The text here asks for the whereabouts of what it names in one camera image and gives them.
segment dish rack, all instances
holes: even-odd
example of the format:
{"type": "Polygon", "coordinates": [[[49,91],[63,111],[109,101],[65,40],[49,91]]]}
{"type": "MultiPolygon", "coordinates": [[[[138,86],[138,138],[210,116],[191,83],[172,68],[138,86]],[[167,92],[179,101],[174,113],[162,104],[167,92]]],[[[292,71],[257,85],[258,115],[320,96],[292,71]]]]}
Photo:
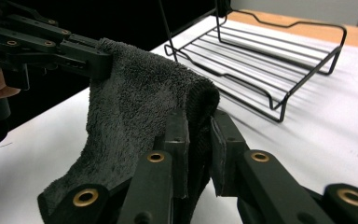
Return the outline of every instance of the dish rack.
{"type": "Polygon", "coordinates": [[[231,8],[229,12],[252,16],[258,23],[271,27],[321,26],[338,29],[342,35],[338,37],[339,43],[326,49],[289,40],[285,35],[237,29],[227,25],[228,12],[219,19],[215,0],[210,15],[216,17],[216,26],[176,49],[161,2],[160,9],[169,38],[169,44],[164,46],[167,56],[173,56],[177,62],[181,58],[181,63],[195,72],[208,74],[230,101],[277,122],[283,122],[289,98],[314,74],[333,73],[347,36],[345,27],[336,24],[296,21],[281,25],[231,8]]]}

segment towel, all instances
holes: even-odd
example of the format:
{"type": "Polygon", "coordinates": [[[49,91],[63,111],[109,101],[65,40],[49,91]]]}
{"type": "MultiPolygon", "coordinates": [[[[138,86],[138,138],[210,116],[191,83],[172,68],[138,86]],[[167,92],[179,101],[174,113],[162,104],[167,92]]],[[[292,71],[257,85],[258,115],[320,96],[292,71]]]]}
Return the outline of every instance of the towel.
{"type": "Polygon", "coordinates": [[[164,134],[167,115],[183,108],[190,138],[188,197],[175,199],[174,207],[175,223],[189,223],[210,179],[217,88],[184,65],[131,45],[103,38],[97,49],[113,55],[111,76],[90,81],[86,145],[66,175],[39,194],[42,218],[47,222],[71,189],[100,184],[110,190],[132,177],[140,156],[164,134]]]}

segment gray wall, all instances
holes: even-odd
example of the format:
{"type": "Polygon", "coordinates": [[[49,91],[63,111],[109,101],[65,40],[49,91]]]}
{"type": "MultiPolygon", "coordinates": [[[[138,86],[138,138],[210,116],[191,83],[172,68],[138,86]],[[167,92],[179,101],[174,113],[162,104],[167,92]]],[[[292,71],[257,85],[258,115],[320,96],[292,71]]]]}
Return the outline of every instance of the gray wall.
{"type": "Polygon", "coordinates": [[[251,9],[338,24],[358,25],[358,0],[231,0],[234,9],[251,9]]]}

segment wooden surface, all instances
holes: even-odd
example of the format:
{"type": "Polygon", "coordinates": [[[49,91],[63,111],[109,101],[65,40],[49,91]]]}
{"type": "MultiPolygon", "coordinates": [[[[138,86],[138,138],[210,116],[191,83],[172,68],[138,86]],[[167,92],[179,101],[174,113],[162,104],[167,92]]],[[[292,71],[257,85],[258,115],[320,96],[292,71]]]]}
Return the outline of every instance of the wooden surface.
{"type": "MultiPolygon", "coordinates": [[[[261,21],[267,21],[267,22],[277,23],[281,25],[289,25],[295,21],[301,20],[299,18],[269,14],[264,12],[257,12],[257,11],[249,11],[249,12],[253,12],[261,21]]],[[[319,38],[322,40],[332,41],[337,43],[339,42],[340,35],[342,34],[342,31],[338,29],[329,28],[329,27],[308,26],[308,25],[297,25],[290,29],[276,28],[274,26],[261,24],[257,20],[255,20],[255,18],[253,18],[252,16],[242,14],[239,12],[230,13],[228,15],[228,19],[232,21],[241,21],[252,25],[258,25],[275,30],[285,31],[291,34],[304,35],[308,37],[319,38]]],[[[358,47],[358,27],[345,25],[345,28],[348,31],[345,45],[358,47]]]]}

